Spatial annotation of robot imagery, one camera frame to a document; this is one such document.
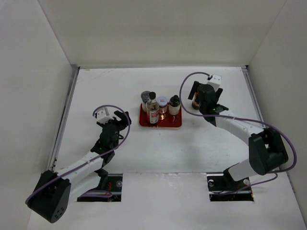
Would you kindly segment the red-lid chili sauce jar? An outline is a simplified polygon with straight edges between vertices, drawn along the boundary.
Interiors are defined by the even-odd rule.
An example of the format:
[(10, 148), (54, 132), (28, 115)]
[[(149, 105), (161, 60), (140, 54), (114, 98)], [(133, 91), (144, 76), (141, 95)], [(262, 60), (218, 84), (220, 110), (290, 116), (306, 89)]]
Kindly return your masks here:
[(194, 96), (192, 98), (191, 106), (194, 110), (199, 110), (199, 100), (198, 100), (198, 93), (194, 93)]

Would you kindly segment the black-cap grinder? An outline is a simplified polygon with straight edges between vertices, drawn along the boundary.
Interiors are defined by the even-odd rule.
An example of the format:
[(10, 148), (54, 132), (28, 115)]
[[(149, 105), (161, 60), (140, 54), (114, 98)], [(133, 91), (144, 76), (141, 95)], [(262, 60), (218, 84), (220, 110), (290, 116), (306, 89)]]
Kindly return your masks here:
[(171, 115), (177, 115), (180, 110), (180, 98), (178, 95), (174, 95), (169, 100), (168, 111)]

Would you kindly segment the white-lid spice jar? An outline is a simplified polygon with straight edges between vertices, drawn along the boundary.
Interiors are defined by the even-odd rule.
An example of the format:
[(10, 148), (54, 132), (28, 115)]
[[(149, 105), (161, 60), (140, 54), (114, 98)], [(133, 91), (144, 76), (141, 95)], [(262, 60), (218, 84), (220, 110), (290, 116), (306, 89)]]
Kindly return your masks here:
[(168, 109), (168, 100), (166, 97), (160, 96), (157, 98), (157, 102), (159, 104), (159, 119), (164, 120)]

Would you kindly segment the soy sauce glass bottle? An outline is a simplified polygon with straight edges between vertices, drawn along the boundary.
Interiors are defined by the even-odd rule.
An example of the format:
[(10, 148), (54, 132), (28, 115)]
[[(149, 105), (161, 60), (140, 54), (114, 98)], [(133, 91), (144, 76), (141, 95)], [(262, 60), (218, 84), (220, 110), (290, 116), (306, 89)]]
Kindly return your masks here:
[(149, 99), (146, 103), (147, 121), (150, 124), (156, 124), (159, 120), (159, 104), (156, 100), (156, 93), (149, 92)]

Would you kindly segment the clear-cap salt grinder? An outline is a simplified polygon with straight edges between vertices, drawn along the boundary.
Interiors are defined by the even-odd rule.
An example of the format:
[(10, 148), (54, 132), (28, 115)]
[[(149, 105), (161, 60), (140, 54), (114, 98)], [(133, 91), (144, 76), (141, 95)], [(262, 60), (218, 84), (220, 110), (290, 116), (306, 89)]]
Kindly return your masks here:
[(147, 112), (147, 107), (146, 104), (149, 100), (149, 93), (150, 91), (143, 91), (141, 93), (141, 100), (142, 100), (142, 110), (146, 113)]

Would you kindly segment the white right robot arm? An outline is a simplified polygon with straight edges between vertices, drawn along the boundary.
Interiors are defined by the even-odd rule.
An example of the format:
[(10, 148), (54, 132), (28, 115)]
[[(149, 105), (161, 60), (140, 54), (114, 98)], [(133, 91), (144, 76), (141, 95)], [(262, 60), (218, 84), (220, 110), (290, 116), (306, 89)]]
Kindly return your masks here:
[(218, 103), (222, 89), (195, 81), (188, 99), (199, 105), (203, 118), (215, 127), (234, 135), (248, 147), (248, 158), (223, 171), (222, 189), (241, 188), (243, 181), (254, 175), (266, 175), (288, 162), (281, 134), (271, 127), (263, 128), (236, 119), (225, 106)]

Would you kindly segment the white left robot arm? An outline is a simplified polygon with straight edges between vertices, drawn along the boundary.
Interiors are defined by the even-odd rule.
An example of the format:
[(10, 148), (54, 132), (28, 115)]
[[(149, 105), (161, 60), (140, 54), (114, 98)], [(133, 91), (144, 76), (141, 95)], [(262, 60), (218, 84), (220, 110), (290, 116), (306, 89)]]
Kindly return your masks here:
[(40, 175), (33, 193), (25, 204), (32, 211), (50, 223), (57, 222), (65, 213), (76, 185), (92, 173), (100, 173), (112, 160), (115, 150), (126, 140), (122, 130), (130, 130), (131, 119), (127, 111), (117, 109), (110, 116), (106, 108), (97, 108), (93, 116), (102, 115), (97, 120), (102, 132), (80, 160), (56, 172), (47, 170)]

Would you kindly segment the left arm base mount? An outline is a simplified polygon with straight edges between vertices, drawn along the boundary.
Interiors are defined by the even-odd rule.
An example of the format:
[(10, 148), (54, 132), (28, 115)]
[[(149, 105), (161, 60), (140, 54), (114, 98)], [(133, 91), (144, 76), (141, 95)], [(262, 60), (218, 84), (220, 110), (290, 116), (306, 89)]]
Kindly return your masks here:
[(96, 187), (83, 192), (77, 202), (121, 202), (123, 174), (109, 174), (106, 170), (95, 171), (95, 176), (99, 177)]

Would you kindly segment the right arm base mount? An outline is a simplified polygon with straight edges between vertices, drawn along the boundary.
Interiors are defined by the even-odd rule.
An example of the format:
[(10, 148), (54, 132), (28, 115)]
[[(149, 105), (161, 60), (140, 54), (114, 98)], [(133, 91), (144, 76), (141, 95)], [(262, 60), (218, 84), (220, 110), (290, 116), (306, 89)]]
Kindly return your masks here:
[(254, 201), (248, 177), (234, 181), (223, 173), (209, 173), (207, 185), (211, 202)]

